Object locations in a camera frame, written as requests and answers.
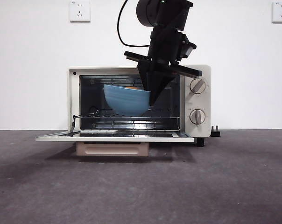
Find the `toaster oven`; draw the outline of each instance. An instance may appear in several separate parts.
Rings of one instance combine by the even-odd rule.
[[[194,138],[202,146],[211,135],[211,68],[191,67],[203,72],[200,79],[177,76],[147,112],[135,117],[113,111],[103,87],[142,89],[137,68],[69,68],[68,130],[36,137],[36,141],[76,142],[81,155],[148,155],[149,142],[193,143]]]

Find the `black cable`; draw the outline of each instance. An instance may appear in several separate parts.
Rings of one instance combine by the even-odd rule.
[[[120,32],[119,32],[119,21],[120,21],[120,17],[121,17],[121,13],[122,13],[122,10],[124,8],[124,6],[126,5],[128,0],[125,0],[121,9],[120,9],[120,12],[119,12],[119,15],[118,15],[118,20],[117,20],[117,33],[118,33],[118,37],[120,39],[120,42],[125,45],[125,46],[128,46],[128,47],[134,47],[134,48],[144,48],[144,47],[149,47],[149,45],[131,45],[131,44],[126,44],[123,42],[121,36],[120,36]]]

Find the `wall socket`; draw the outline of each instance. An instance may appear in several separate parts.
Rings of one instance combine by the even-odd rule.
[[[282,1],[273,2],[273,23],[282,23]]]
[[[90,22],[90,1],[70,1],[70,21]]]

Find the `blue bowl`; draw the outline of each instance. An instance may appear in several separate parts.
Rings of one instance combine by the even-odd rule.
[[[119,115],[140,116],[149,109],[149,91],[104,85],[104,93],[108,105]]]

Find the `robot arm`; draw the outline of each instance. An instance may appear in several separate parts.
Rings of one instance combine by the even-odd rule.
[[[139,22],[153,27],[147,56],[126,51],[127,59],[138,62],[137,68],[144,90],[150,91],[149,104],[153,105],[162,90],[177,75],[197,78],[199,70],[179,65],[196,45],[189,42],[180,31],[184,29],[189,8],[193,3],[186,0],[139,0],[137,17]]]

